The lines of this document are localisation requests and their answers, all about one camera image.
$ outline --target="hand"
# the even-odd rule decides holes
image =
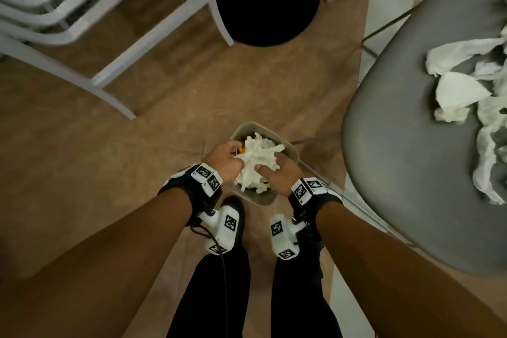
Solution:
[[[277,152],[276,164],[280,166],[280,169],[273,171],[268,166],[256,165],[255,170],[268,180],[271,187],[284,196],[289,196],[292,191],[291,187],[294,183],[305,176],[303,171],[285,154]]]
[[[231,183],[239,175],[239,172],[245,163],[239,159],[234,158],[232,153],[242,146],[241,142],[230,140],[222,144],[217,144],[204,157],[203,162],[208,166],[214,168],[224,181],[224,183]]]

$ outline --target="black pants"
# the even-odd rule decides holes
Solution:
[[[242,337],[250,292],[250,264],[243,246],[224,254],[227,274],[228,336]],[[167,333],[167,338],[225,336],[225,297],[220,257],[206,255],[192,279]],[[271,336],[341,338],[340,327],[322,294],[318,253],[300,254],[276,261],[271,297]]]

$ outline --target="white chair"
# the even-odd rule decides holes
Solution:
[[[209,5],[215,24],[227,44],[234,43],[220,17],[216,0],[187,0],[91,79],[23,44],[24,41],[50,46],[72,43],[122,0],[98,0],[75,23],[68,26],[66,18],[86,1],[62,0],[57,6],[53,6],[54,0],[0,0],[0,53],[22,60],[90,91],[129,119],[135,118],[134,113],[103,88],[206,4]],[[36,27],[55,25],[60,25],[62,31],[34,31]]]

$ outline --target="forearm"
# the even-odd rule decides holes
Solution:
[[[507,336],[507,325],[453,278],[339,203],[320,210],[317,228],[380,337]]]
[[[170,189],[81,242],[0,307],[5,337],[120,337],[192,214]]]

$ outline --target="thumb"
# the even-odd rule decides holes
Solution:
[[[273,172],[272,169],[265,165],[255,165],[254,169],[266,179],[268,179]]]

